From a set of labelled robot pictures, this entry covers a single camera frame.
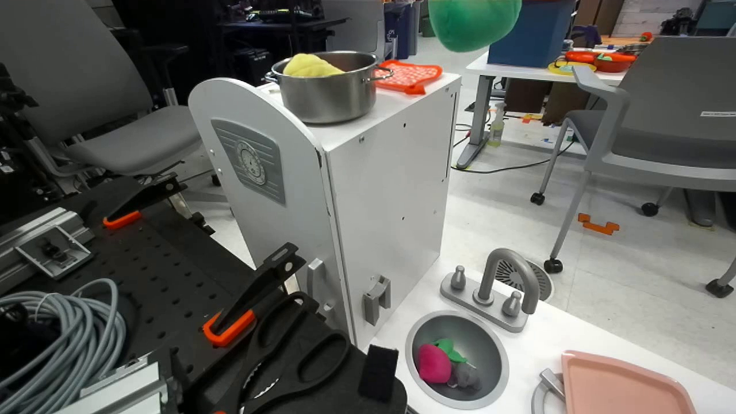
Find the green pea plush toy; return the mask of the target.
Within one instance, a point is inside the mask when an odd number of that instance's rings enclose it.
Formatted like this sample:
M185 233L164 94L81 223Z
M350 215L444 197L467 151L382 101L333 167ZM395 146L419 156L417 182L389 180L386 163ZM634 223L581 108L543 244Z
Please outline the green pea plush toy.
M468 52L503 39L518 24L522 0L427 0L438 43Z

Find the white toy kitchen cabinet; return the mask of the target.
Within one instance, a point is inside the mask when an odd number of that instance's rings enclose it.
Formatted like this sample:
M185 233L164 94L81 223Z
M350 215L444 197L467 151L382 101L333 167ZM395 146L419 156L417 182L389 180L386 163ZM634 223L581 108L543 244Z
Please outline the white toy kitchen cabinet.
M444 73L328 126L303 125L279 85L210 78L189 94L251 257L291 242L299 287L358 347L438 259L458 93Z

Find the steel cooking pot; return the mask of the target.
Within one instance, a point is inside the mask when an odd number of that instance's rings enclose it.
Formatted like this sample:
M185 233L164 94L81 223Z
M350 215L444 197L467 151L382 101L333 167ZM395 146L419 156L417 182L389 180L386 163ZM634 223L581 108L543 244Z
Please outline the steel cooking pot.
M275 63L268 75L279 82L282 105L306 125L340 125L364 117L374 103L374 69L379 59L360 51L315 52L340 69L328 78L290 78Z

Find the yellow plush toy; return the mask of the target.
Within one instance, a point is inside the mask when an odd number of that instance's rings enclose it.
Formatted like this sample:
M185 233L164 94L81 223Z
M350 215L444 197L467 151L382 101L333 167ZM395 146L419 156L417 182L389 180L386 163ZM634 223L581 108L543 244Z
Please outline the yellow plush toy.
M340 75L340 69L315 52L297 52L282 66L290 78L328 78Z

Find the grey toy faucet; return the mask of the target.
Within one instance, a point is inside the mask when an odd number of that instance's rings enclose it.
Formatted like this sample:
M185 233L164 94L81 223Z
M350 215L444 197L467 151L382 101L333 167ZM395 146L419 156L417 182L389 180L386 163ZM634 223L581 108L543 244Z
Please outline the grey toy faucet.
M549 300L552 293L548 272L511 248L494 248L478 280L456 267L438 284L444 300L511 333L519 333L537 303Z

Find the pink plush toy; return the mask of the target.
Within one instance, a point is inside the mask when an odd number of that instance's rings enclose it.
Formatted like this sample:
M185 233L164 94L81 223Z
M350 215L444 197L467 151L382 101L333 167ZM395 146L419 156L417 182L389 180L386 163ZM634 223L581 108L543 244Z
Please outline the pink plush toy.
M417 370L427 385L449 385L452 366L436 346L421 346L417 354Z

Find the round grey sink basin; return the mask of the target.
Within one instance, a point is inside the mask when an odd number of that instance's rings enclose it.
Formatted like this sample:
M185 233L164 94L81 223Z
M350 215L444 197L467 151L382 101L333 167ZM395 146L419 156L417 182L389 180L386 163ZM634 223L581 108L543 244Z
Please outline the round grey sink basin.
M450 381L427 385L419 378L421 346L436 346L450 358ZM427 313L407 331L405 362L411 381L446 409L482 409L502 397L507 385L507 354L498 336L475 318Z

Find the red plastic basket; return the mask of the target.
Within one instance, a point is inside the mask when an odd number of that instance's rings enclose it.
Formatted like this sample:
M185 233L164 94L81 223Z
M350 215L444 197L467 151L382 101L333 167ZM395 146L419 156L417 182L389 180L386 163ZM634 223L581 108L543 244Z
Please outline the red plastic basket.
M422 94L426 87L441 78L436 65L414 65L407 59L383 59L374 69L374 85L379 90Z

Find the small black block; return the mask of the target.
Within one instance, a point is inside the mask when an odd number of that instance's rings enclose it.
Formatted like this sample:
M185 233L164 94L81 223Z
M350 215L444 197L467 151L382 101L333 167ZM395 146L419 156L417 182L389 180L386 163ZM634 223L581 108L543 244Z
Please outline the small black block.
M369 346L360 370L358 394L368 401L389 403L392 394L397 353Z

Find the near black orange clamp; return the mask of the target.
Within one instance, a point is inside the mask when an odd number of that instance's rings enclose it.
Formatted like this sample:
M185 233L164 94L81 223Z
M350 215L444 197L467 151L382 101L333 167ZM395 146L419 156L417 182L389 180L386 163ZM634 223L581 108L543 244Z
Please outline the near black orange clamp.
M291 242L268 253L251 274L242 295L218 313L210 315L200 331L212 347L228 347L264 315L271 300L282 293L282 284L303 267L303 257Z

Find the black orange clamp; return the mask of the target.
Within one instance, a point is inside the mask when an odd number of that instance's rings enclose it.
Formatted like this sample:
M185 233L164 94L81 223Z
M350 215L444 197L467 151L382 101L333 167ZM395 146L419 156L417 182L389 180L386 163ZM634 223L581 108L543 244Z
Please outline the black orange clamp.
M124 197L111 215L106 215L101 226L106 230L129 227L142 218L142 212L146 208L164 203L165 197L177 195L181 190L184 185L174 175L142 185L137 190Z
M271 300L282 293L282 284L303 267L303 257L291 242L268 253L251 274L242 295L218 313L210 315L200 331L212 347L228 347L264 315Z

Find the white table background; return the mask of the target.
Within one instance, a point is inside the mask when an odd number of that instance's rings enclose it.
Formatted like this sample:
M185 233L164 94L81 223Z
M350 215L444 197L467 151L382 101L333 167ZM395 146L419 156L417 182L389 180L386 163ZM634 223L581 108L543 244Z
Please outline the white table background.
M478 75L475 97L471 108L471 125L467 131L467 142L456 159L458 170L467 170L486 150L486 117L492 98L502 98L503 90L498 90L505 80L541 80L541 82L566 82L572 85L574 78L566 73L552 73L543 66L518 66L518 65L490 65L488 56L475 58L467 65L468 72Z

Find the black perforated board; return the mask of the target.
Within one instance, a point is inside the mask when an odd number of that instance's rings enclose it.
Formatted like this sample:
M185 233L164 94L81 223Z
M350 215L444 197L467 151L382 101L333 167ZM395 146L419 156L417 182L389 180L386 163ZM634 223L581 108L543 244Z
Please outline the black perforated board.
M137 188L115 180L62 200L91 230L91 259L62 280L34 276L31 290L74 293L93 279L120 287L129 356L170 350L185 380L213 381L229 363L212 347L200 324L242 293L252 270L216 242L210 218L184 218L167 203L156 203L121 230L106 230L101 218Z

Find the far black orange clamp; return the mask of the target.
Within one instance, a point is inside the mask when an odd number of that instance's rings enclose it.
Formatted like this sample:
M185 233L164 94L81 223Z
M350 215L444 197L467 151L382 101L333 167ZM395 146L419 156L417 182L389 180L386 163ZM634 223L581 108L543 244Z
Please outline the far black orange clamp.
M106 230L129 227L142 218L142 212L146 208L164 203L165 197L177 195L181 190L184 185L174 175L142 185L137 190L124 197L111 215L106 215L101 226Z

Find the orange floor piece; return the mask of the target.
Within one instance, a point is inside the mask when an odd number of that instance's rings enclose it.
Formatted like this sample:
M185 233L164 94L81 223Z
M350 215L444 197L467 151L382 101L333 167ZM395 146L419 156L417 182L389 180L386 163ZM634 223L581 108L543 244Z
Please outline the orange floor piece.
M578 215L578 223L588 233L597 233L597 235L607 235L607 236L619 233L619 223L616 221L597 223L597 221L591 218L591 215Z

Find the blue storage box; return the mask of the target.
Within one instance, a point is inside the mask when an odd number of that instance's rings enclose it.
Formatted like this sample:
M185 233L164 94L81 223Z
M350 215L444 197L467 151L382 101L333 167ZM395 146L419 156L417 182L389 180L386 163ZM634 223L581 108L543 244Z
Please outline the blue storage box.
M522 0L512 29L488 51L490 65L548 66L564 48L578 0Z

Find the pink plastic tray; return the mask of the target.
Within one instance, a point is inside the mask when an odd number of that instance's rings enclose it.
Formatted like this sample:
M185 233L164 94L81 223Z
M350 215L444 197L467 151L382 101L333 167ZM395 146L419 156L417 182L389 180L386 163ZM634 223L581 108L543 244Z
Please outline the pink plastic tray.
M568 350L561 370L568 414L696 414L679 381L621 358Z

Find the orange tray on table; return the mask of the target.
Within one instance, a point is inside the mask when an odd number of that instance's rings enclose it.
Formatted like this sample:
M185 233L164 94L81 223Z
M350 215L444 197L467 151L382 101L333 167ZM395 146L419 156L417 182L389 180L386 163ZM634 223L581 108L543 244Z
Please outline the orange tray on table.
M566 59L578 65L591 65L596 72L621 73L634 63L634 56L572 48L566 52Z

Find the grey chair left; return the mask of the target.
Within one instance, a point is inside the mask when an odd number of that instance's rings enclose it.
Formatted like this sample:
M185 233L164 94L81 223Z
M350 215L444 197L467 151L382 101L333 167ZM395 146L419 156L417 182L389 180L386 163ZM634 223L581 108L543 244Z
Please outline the grey chair left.
M27 150L55 178L156 175L200 150L185 105L153 105L133 58L84 0L0 0L0 63L27 97Z

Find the grey chair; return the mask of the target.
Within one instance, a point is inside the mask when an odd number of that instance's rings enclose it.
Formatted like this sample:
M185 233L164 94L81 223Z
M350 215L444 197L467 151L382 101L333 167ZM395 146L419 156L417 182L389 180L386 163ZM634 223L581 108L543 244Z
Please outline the grey chair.
M624 73L604 82L591 66L574 65L579 90L603 111L570 111L559 128L549 166L533 205L544 203L561 141L572 134L587 150L581 185L543 263L561 274L561 246L594 178L659 186L665 190L736 190L736 39L655 37Z
M133 58L84 0L0 0L0 63L27 97L27 150L55 178L156 175L200 150L185 105L153 105Z

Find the grey chair right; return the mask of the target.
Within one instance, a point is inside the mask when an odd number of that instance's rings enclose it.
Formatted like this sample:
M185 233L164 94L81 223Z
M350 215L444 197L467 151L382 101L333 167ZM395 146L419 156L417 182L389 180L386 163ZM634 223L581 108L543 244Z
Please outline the grey chair right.
M561 141L572 134L587 150L581 185L543 263L561 274L561 246L594 178L659 186L665 190L736 190L736 39L655 37L624 73L604 82L591 66L574 65L579 90L603 111L570 111L559 128L549 166L533 205L544 203Z

